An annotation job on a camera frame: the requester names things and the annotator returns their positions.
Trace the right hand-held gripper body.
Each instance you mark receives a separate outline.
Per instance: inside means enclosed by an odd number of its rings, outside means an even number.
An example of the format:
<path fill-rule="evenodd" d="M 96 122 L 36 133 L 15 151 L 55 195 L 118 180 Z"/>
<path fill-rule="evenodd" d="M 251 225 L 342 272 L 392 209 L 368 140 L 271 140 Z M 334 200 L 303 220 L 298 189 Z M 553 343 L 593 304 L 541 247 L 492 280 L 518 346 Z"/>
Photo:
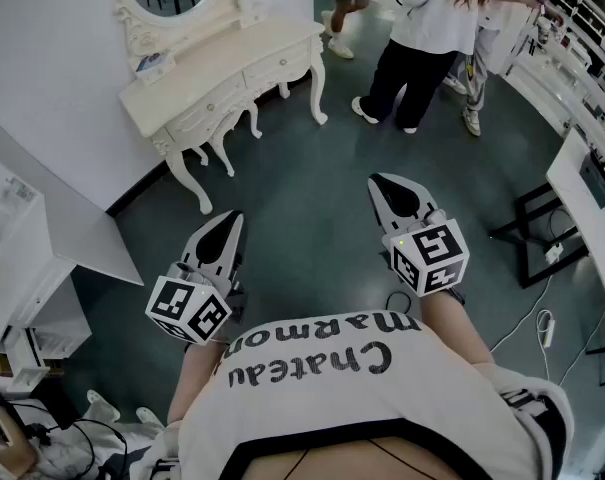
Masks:
<path fill-rule="evenodd" d="M 383 243 L 391 269 L 417 297 L 459 284 L 470 258 L 457 221 L 441 209 L 428 212 L 405 231 L 385 236 Z"/>

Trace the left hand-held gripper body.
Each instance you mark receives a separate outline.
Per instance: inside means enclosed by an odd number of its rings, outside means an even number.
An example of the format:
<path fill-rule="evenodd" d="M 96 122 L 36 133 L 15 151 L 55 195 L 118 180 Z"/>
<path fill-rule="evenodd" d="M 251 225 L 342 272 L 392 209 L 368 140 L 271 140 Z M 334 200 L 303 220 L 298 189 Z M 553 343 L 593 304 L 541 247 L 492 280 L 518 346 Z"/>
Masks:
<path fill-rule="evenodd" d="M 238 280 L 241 264 L 238 254 L 228 264 L 205 264 L 185 254 L 157 279 L 145 315 L 171 337 L 189 344 L 226 343 L 228 332 L 242 322 L 247 304 Z"/>

